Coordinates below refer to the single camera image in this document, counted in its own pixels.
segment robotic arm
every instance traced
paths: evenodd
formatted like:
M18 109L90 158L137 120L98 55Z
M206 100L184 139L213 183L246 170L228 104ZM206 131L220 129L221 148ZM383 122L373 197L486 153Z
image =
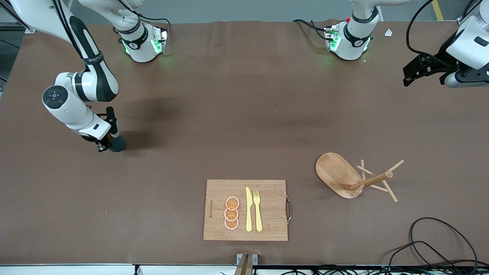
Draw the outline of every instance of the robotic arm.
M107 113L100 115L107 117L104 120L85 104L112 101L119 92L118 83L85 24L61 0L11 3L27 24L73 44L85 64L83 71L60 73L54 85L44 91L42 100L47 110L73 132L95 142L100 152L122 151L125 141L117 130L113 108L107 107Z
M148 62L163 53L167 31L141 22L134 11L143 0L78 0L105 17L122 37L126 52L136 62Z
M325 31L326 48L345 60L359 58L370 42L379 20L377 6L398 6L410 0L348 0L353 4L351 19Z
M482 0L437 54L419 54L404 67L404 86L438 72L445 73L440 84L449 88L489 86L488 22L489 0Z

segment cable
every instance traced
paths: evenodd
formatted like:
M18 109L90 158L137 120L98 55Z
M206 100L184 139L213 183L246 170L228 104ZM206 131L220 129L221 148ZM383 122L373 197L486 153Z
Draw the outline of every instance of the cable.
M299 23L303 23L305 25L307 25L309 28L316 28L315 26L311 25L310 23L307 23L306 21L302 20L302 19L296 19L292 22L299 22ZM316 28L317 30L321 30L321 31L324 31L324 29L322 28Z
M411 21L409 22L409 25L407 26L407 30L406 30L406 45L407 45L407 48L414 52L414 53L417 53L417 54L422 54L422 55L425 55L425 56L429 56L430 58L440 62L443 66L446 66L447 68L450 68L452 67L451 65L443 62L442 60L436 58L434 55L431 55L427 52L424 52L424 51L420 51L420 50L416 50L416 49L413 49L413 47L411 47L411 44L409 43L409 32L411 31L411 26L413 25L413 22L414 20L416 19L416 17L419 15L419 13L424 9L426 8L426 6L428 6L431 2L433 2L433 0L428 0L426 3L424 3L421 8L419 8L417 10L417 12L414 14L413 18L411 19Z
M7 43L7 44L9 44L9 45L12 45L12 46L16 47L17 49L20 49L20 48L21 48L21 47L19 47L19 46L17 46L17 45L14 45L14 44L12 44L12 43L10 43L10 42L7 42L7 41L3 40L3 39L0 39L0 41L2 41L2 42L4 42L4 43Z
M475 252L475 249L474 247L472 246L472 244L467 240L467 238L465 238L465 236L460 233L460 231L458 231L455 227L453 227L452 225L450 225L449 223L447 222L444 222L440 219L437 219L437 218L432 218L432 217L423 217L423 218L420 218L420 219L417 219L416 221L413 222L413 224L411 225L411 227L409 228L409 240L411 241L411 243L413 243L413 230L414 230L414 227L416 225L416 223L418 223L419 221L421 220L434 220L434 221L437 221L437 222L440 222L446 226L448 226L449 228L451 228L452 230L454 230L455 232L457 232L457 234L459 234L463 239L464 241L468 244L468 246L470 247L470 249L472 250L472 253L474 254L474 268L472 270L472 272L470 272L469 275L473 275L474 272L477 270L477 264L478 264L478 261L477 261L477 253ZM448 260L443 257L441 254L439 254L434 248L432 248L429 244L426 244L427 246L429 246L433 251L435 251L439 256L441 256L443 258L444 261L448 262ZM429 266L431 266L432 268L436 268L435 266L433 266L432 264L430 264L422 255L421 253L418 251L418 249L416 248L416 246L413 244L413 249L414 251L416 252L416 254L426 263L428 264Z
M472 8L469 11L467 11L466 16L467 14L471 13L478 5L480 5L481 2L482 0L479 0L475 5L473 5Z
M322 39L327 40L327 41L333 41L333 39L332 39L332 38L327 38L327 37L322 36L322 35L319 33L319 31L324 31L324 28L318 28L318 27L316 27L316 25L314 25L314 22L313 22L312 20L311 20L311 22L310 22L310 23L307 23L306 21L304 21L304 20L302 20L302 19L296 19L296 20L294 20L294 21L292 21L292 22L304 23L304 24L305 24L305 25L307 25L309 28L313 28L313 29L316 31L317 35L319 35L319 37L321 37Z
M455 260L455 261L449 261L447 260L447 258L445 256L443 256L441 253L439 253L436 249L434 249L431 245L429 245L428 243L426 243L425 241L419 241L419 240L414 240L414 237L413 237L413 231L414 231L414 228L416 227L416 224L419 222L419 221L422 221L422 220L434 220L434 221L437 221L437 222L440 222L446 226L448 226L449 228L451 228L452 230L454 230L459 236L461 236L465 242L468 244L468 246L470 247L470 249L472 250L472 253L474 254L474 259L472 260ZM439 264L432 264L430 262L428 262L422 255L421 253L418 251L418 248L416 247L416 244L424 244L426 245L427 247L429 247L433 252L435 252L440 258L443 259L444 262L442 263L439 263ZM454 272L453 271L450 271L450 272L446 272L443 270L443 267L445 265L451 265L455 270L456 270L456 274L467 274L465 273L464 271L462 271L461 269L459 269L457 266L455 266L455 263L460 263L460 262L473 262L474 263L474 267L472 268L472 271L470 273L468 273L468 275L475 275L475 274L479 274L479 272L476 272L477 271L477 266L478 266L478 263L482 263L484 265L486 265L486 263L483 263L483 262L480 262L479 260L477 260L477 253L475 252L474 250L474 247L472 246L472 244L467 240L467 238L462 234L460 233L460 231L458 231L456 228L454 228L452 225L450 225L449 223L445 222L445 221L442 221L440 219L437 219L437 218L432 218L432 217L423 217L423 218L420 218L420 219L417 219L416 221L414 221L412 224L411 224L411 227L409 228L409 243L406 244L406 245L403 245L401 248L399 248L398 250L396 250L392 255L391 255L391 258L389 260L389 265L384 268L385 271L380 271L378 272L376 275L380 275L380 274L385 274L387 272L390 272L391 268L395 268L395 267L392 267L392 261L394 260L394 257L396 256L397 253L409 248L409 247L413 247L414 251L416 252L416 254L426 263L428 264L427 266L420 266L420 267L414 267L412 270L414 271L417 271L418 273L419 272L427 272L427 270L425 270L426 268L430 268L429 271L438 271L438 272L442 272L444 274L447 274L447 275L453 275Z
M148 20L153 20L153 21L159 21L159 20L164 20L166 22L168 22L168 27L170 27L171 23L168 19L166 18L150 18L150 17L146 17L140 13L137 13L135 10L133 10L131 7L127 6L126 3L124 3L122 0L119 0L119 2L130 12L136 14L138 17L141 17L141 18L144 18L144 19L148 19Z
M467 3L467 6L465 6L465 9L464 9L464 12L462 13L462 19L465 18L465 16L467 16L467 11L468 11L468 8L470 7L470 5L472 5L472 3L474 3L475 0L470 0L468 3Z
M292 274L292 273L295 273L295 275L299 275L299 274L300 274L300 275L307 275L307 274L305 274L305 273L304 273L304 272L302 272L302 271L298 271L297 269L294 269L294 270L289 271L289 272L282 273L282 274L280 274L280 275L287 275L287 274Z

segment wooden base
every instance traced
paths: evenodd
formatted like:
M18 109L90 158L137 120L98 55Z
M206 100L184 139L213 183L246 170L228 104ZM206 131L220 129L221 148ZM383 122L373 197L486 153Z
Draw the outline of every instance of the wooden base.
M360 174L337 153L325 153L316 161L317 176L336 193L345 198L356 198L363 188L351 190L351 186L362 181Z

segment yellow floor line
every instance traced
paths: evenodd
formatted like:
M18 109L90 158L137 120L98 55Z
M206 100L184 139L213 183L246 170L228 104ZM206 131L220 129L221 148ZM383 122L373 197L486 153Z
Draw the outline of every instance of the yellow floor line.
M440 9L440 5L438 5L438 1L434 0L431 3L433 4L433 10L435 11L436 19L443 20L442 10Z

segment wooden stand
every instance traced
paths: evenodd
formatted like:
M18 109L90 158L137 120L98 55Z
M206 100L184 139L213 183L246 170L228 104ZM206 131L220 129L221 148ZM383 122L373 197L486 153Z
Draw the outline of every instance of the wooden stand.
M365 169L364 161L361 160L361 166L356 166L362 171L362 177L360 177L360 174L342 156L336 153L325 153L316 161L316 174L340 197L346 199L355 198L360 195L364 187L370 186L389 193L394 202L397 203L398 200L386 180L393 177L392 171L403 162L401 160L382 174L375 175ZM371 175L372 178L365 179L365 173ZM379 182L382 182L385 188L374 185Z

